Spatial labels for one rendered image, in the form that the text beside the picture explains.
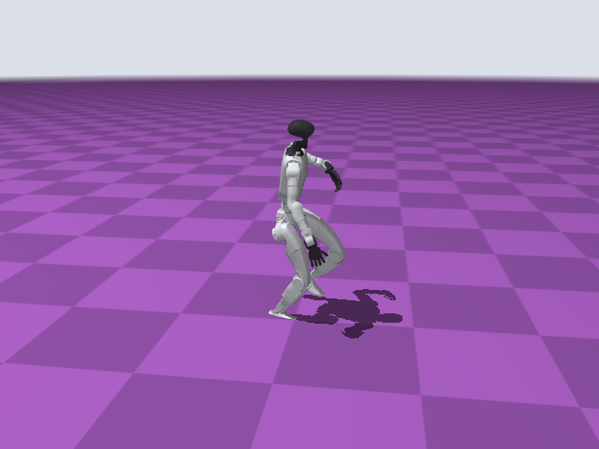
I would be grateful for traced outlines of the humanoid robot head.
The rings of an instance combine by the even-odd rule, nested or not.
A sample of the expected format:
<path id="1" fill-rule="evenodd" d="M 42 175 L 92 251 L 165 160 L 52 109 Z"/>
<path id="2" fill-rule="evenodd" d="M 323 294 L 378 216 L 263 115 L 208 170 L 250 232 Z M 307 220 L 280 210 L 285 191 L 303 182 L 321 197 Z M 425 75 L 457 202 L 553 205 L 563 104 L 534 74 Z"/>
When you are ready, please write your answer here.
<path id="1" fill-rule="evenodd" d="M 300 137 L 303 140 L 294 141 L 292 146 L 286 149 L 285 156 L 303 156 L 303 150 L 301 148 L 307 148 L 308 137 L 313 134 L 314 126 L 311 123 L 304 120 L 295 120 L 289 124 L 287 130 L 289 134 L 296 137 Z M 296 152 L 300 152 L 300 154 L 296 154 Z"/>

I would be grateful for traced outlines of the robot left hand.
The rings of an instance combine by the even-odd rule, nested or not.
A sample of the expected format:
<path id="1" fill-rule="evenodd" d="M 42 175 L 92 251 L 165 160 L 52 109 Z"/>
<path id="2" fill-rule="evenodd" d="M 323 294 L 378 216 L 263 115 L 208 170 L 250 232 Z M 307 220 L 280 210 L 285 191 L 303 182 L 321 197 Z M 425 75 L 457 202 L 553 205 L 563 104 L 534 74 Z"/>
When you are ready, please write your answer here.
<path id="1" fill-rule="evenodd" d="M 338 192 L 339 190 L 341 190 L 341 187 L 342 187 L 342 181 L 341 181 L 341 179 L 340 179 L 340 176 L 339 176 L 339 174 L 338 174 L 338 173 L 337 173 L 335 170 L 333 170 L 333 168 L 334 168 L 334 167 L 333 167 L 333 166 L 330 164 L 330 162 L 326 161 L 326 162 L 324 163 L 324 165 L 325 165 L 325 166 L 326 166 L 326 168 L 327 168 L 327 170 L 326 170 L 325 172 L 326 172 L 326 173 L 328 173 L 328 174 L 330 175 L 331 179 L 332 179 L 332 180 L 334 181 L 334 183 L 335 183 L 336 190 L 334 191 L 334 193 L 335 193 L 335 192 Z"/>

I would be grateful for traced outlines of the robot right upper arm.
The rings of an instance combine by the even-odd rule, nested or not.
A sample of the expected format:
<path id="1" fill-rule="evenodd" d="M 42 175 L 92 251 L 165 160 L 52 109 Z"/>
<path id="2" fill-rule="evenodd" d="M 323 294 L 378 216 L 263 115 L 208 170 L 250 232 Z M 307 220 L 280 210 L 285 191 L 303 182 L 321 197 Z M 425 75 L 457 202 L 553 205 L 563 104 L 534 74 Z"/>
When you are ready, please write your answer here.
<path id="1" fill-rule="evenodd" d="M 289 212 L 292 213 L 291 206 L 292 204 L 298 202 L 297 197 L 300 194 L 300 164 L 295 162 L 288 163 L 288 167 L 285 171 L 285 176 L 287 180 L 287 208 Z"/>

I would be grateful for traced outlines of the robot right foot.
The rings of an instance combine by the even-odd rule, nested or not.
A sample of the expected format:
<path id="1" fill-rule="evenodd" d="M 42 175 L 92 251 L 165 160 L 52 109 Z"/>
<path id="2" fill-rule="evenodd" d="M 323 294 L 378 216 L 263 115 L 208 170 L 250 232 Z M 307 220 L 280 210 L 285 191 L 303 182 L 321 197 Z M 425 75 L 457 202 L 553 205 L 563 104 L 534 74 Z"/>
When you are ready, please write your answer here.
<path id="1" fill-rule="evenodd" d="M 288 318 L 288 319 L 297 319 L 298 318 L 298 317 L 293 316 L 293 315 L 291 315 L 291 314 L 289 314 L 289 313 L 287 313 L 285 311 L 282 311 L 281 313 L 277 312 L 276 314 L 273 314 L 272 311 L 274 311 L 274 310 L 269 311 L 269 314 L 272 314 L 272 315 L 275 315 L 275 316 L 279 316 L 279 317 Z"/>

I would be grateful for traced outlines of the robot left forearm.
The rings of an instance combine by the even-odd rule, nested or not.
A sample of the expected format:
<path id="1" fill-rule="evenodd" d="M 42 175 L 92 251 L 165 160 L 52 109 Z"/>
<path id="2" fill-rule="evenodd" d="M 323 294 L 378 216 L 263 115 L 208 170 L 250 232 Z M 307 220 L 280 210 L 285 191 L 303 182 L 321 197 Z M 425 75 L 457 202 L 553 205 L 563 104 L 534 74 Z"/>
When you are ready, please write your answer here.
<path id="1" fill-rule="evenodd" d="M 324 163 L 328 160 L 323 160 L 322 158 L 316 157 L 311 155 L 310 153 L 307 153 L 307 157 L 308 157 L 308 165 L 311 165 L 313 167 L 317 167 L 317 168 L 321 168 L 322 170 L 326 171 L 327 168 L 324 165 Z M 329 162 L 329 161 L 328 161 Z M 330 163 L 331 164 L 331 163 Z"/>

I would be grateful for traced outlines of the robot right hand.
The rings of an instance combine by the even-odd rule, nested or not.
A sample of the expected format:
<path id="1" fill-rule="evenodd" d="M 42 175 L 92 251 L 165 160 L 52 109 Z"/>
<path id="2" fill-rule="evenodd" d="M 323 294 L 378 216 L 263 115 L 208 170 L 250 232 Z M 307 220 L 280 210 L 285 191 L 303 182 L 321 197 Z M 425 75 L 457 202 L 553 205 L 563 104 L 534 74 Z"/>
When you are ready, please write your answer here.
<path id="1" fill-rule="evenodd" d="M 315 263 L 315 266 L 317 267 L 316 260 L 318 261 L 319 265 L 321 266 L 322 264 L 321 264 L 320 258 L 321 258 L 321 260 L 322 260 L 323 263 L 326 263 L 325 260 L 324 260 L 324 258 L 323 258 L 323 256 L 322 256 L 322 254 L 324 254 L 325 256 L 328 256 L 328 254 L 325 253 L 324 251 L 321 251 L 319 247 L 316 247 L 317 243 L 315 241 L 314 236 L 313 236 L 313 239 L 314 239 L 315 245 L 307 247 L 307 244 L 306 244 L 305 240 L 304 240 L 304 244 L 305 244 L 307 250 L 309 250 L 308 255 L 309 255 L 309 259 L 311 261 L 311 266 L 313 267 L 314 263 Z M 314 263 L 313 263 L 313 260 L 314 260 Z"/>

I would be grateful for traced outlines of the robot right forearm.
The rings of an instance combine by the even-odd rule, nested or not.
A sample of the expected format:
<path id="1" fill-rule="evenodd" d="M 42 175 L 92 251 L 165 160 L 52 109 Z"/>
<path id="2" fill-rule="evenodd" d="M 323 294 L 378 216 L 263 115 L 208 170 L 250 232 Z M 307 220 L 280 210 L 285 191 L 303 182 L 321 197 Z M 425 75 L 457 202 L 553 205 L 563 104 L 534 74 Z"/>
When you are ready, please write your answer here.
<path id="1" fill-rule="evenodd" d="M 298 229 L 301 230 L 300 233 L 304 237 L 307 247 L 315 245 L 314 239 L 312 236 L 312 230 L 308 227 L 308 223 L 306 221 L 306 216 L 303 213 L 302 205 L 299 202 L 292 204 L 291 206 L 293 222 L 297 225 Z"/>

